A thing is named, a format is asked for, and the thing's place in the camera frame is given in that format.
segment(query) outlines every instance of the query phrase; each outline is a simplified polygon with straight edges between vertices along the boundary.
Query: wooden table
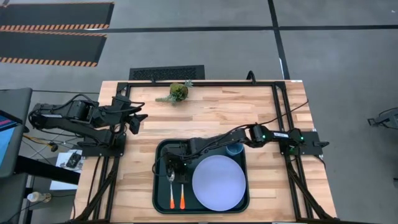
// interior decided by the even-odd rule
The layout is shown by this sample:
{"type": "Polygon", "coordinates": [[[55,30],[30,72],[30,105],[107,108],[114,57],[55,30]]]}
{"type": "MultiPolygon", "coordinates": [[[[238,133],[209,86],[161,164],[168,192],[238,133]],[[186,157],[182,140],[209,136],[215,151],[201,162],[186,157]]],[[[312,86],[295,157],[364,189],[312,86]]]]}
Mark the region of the wooden table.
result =
{"type": "MultiPolygon", "coordinates": [[[[113,200],[112,222],[271,222],[294,221],[294,211],[287,180],[284,158],[276,142],[263,148],[245,146],[250,203],[241,213],[216,215],[163,215],[152,205],[151,172],[158,143],[168,138],[211,137],[225,133],[240,124],[268,121],[276,117],[271,88],[268,86],[214,86],[194,87],[189,98],[178,106],[155,102],[155,98],[168,95],[168,87],[133,87],[132,101],[144,101],[142,113],[149,117],[141,123],[139,134],[127,132],[125,155],[120,160],[113,200]]],[[[118,82],[103,82],[99,102],[110,105],[118,82]]],[[[306,102],[302,82],[286,81],[290,108],[306,102]]],[[[292,113],[294,125],[304,131],[312,130],[313,122],[308,105],[292,113]]],[[[277,121],[267,124],[278,130],[277,121]]],[[[76,214],[86,207],[93,170],[97,158],[88,158],[83,166],[76,193],[76,214]]],[[[302,156],[309,191],[331,216],[336,216],[328,179],[323,164],[313,156],[302,156]]],[[[96,192],[102,162],[94,182],[96,192]]],[[[303,197],[298,199],[305,217],[303,197]]],[[[100,218],[104,217],[107,193],[101,204],[100,218]]]]}

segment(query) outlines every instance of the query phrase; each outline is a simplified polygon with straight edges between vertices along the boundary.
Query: desk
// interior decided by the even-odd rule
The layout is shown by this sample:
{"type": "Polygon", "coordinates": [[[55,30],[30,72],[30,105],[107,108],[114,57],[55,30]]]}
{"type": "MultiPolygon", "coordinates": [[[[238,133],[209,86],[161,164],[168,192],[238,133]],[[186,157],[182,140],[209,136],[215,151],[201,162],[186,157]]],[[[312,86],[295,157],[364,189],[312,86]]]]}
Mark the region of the desk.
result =
{"type": "MultiPolygon", "coordinates": [[[[156,98],[168,95],[168,87],[131,88],[130,100],[145,102],[142,113],[148,114],[149,117],[141,123],[139,134],[133,136],[127,132],[126,150],[119,164],[111,222],[294,221],[285,161],[280,155],[279,145],[276,142],[266,144],[259,149],[245,147],[250,203],[244,212],[163,215],[153,208],[154,177],[151,168],[156,146],[161,140],[206,138],[225,133],[240,124],[260,123],[276,117],[272,90],[268,86],[195,87],[196,82],[200,81],[194,81],[194,87],[189,90],[189,98],[176,107],[168,103],[155,102],[156,98]]],[[[306,102],[307,97],[302,82],[286,81],[285,84],[291,109],[306,102]]],[[[98,100],[101,105],[111,104],[117,85],[118,82],[103,82],[98,100]]],[[[282,96],[279,96],[279,99],[283,103],[282,96]]],[[[308,105],[294,111],[292,116],[296,128],[303,131],[314,128],[308,105]]],[[[277,121],[266,126],[269,129],[279,130],[277,121]]],[[[84,163],[75,198],[76,214],[80,214],[86,207],[96,160],[97,158],[91,157],[84,163]]],[[[309,191],[325,211],[335,217],[336,212],[323,164],[313,156],[302,156],[302,160],[309,191]]],[[[97,170],[93,194],[98,186],[100,170],[101,166],[97,170]]],[[[297,193],[301,214],[305,217],[303,197],[299,189],[297,193]]],[[[105,193],[100,218],[104,217],[107,198],[105,193]]]]}

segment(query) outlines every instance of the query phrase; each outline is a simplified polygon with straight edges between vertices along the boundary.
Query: black floor mat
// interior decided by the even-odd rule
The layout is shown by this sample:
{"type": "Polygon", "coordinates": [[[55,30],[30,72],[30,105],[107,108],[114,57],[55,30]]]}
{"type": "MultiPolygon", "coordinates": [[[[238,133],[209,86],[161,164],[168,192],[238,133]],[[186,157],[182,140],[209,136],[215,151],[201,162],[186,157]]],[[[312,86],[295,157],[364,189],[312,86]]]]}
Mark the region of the black floor mat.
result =
{"type": "Polygon", "coordinates": [[[113,2],[9,4],[0,7],[0,30],[108,28],[113,2]]]}
{"type": "Polygon", "coordinates": [[[129,80],[205,80],[204,65],[130,68],[129,80]]]}
{"type": "Polygon", "coordinates": [[[0,31],[0,62],[95,67],[104,34],[0,31]]]}

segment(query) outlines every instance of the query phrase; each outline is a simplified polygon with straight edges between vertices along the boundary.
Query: gray floor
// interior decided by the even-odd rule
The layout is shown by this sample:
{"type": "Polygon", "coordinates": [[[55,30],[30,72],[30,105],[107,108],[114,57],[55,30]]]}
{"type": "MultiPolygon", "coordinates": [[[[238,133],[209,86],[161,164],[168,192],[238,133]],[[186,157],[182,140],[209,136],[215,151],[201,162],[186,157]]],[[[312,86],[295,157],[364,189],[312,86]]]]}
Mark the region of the gray floor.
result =
{"type": "MultiPolygon", "coordinates": [[[[398,24],[396,0],[274,2],[280,26],[398,24]]],[[[117,0],[111,28],[271,24],[266,0],[117,0]]],[[[398,189],[392,178],[398,177],[398,132],[369,127],[366,119],[398,104],[398,30],[283,31],[281,36],[291,79],[303,80],[315,126],[331,142],[325,162],[338,216],[396,223],[398,189]]],[[[99,91],[103,80],[127,79],[131,67],[199,64],[207,79],[241,79],[248,70],[257,79],[282,78],[273,32],[110,34],[96,68],[0,63],[0,88],[99,91]]],[[[34,93],[32,104],[71,96],[34,93]]],[[[21,154],[34,156],[25,145],[21,154]]],[[[48,148],[42,154],[54,156],[48,148]]],[[[65,202],[36,210],[32,223],[67,220],[71,209],[65,202]]]]}

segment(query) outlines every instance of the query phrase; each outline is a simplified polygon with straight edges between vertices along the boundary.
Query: white plate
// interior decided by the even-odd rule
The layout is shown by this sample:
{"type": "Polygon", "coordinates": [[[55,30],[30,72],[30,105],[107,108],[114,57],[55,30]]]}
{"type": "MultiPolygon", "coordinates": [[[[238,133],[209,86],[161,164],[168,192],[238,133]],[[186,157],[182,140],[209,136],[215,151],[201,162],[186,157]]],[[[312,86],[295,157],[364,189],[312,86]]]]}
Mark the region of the white plate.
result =
{"type": "Polygon", "coordinates": [[[243,198],[246,178],[242,168],[226,156],[210,156],[193,172],[193,193],[206,208],[227,211],[243,198]]]}

